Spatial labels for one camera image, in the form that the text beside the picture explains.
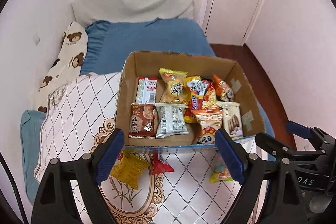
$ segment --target wooden floor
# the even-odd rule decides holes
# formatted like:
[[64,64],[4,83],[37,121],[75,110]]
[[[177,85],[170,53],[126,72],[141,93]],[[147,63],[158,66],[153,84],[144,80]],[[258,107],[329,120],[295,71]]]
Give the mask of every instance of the wooden floor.
[[279,96],[250,49],[246,45],[211,44],[211,47],[216,56],[238,61],[253,88],[254,94],[268,115],[275,137],[289,147],[296,149],[293,135],[287,133],[285,129],[288,118]]

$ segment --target wall switch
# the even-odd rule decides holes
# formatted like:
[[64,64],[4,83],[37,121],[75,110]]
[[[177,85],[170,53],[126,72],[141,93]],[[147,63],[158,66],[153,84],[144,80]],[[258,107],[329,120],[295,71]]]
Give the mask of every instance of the wall switch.
[[35,33],[35,35],[33,36],[33,40],[35,42],[35,45],[37,46],[37,44],[40,42],[41,38],[38,36],[37,33]]

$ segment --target blue pillow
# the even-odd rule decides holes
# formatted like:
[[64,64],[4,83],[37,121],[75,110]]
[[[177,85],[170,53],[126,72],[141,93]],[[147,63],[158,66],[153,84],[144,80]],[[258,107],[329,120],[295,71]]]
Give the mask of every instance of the blue pillow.
[[22,146],[22,168],[25,180],[26,194],[33,205],[39,183],[34,177],[40,152],[40,131],[46,113],[36,110],[26,110],[21,117],[20,138]]
[[85,30],[87,53],[80,75],[121,71],[128,55],[141,50],[215,56],[199,25],[186,18],[140,23],[99,20]]

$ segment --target tape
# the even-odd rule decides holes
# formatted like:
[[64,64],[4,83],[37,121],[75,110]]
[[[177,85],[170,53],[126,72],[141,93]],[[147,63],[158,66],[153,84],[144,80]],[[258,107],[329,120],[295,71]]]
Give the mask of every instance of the tape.
[[251,121],[253,121],[253,120],[254,120],[254,118],[253,118],[251,110],[249,112],[245,113],[241,117],[241,122],[242,122],[243,126],[246,126],[247,131],[252,130]]
[[239,82],[239,80],[235,80],[235,79],[232,79],[231,80],[231,89],[233,90],[233,93],[235,94],[240,88],[241,88],[241,83]]

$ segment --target bear pillow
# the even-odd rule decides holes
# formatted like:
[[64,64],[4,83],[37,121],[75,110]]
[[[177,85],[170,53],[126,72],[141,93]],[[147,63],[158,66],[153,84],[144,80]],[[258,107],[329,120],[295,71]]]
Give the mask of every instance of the bear pillow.
[[77,22],[64,32],[61,51],[40,85],[33,109],[47,112],[48,95],[79,76],[87,51],[87,34]]

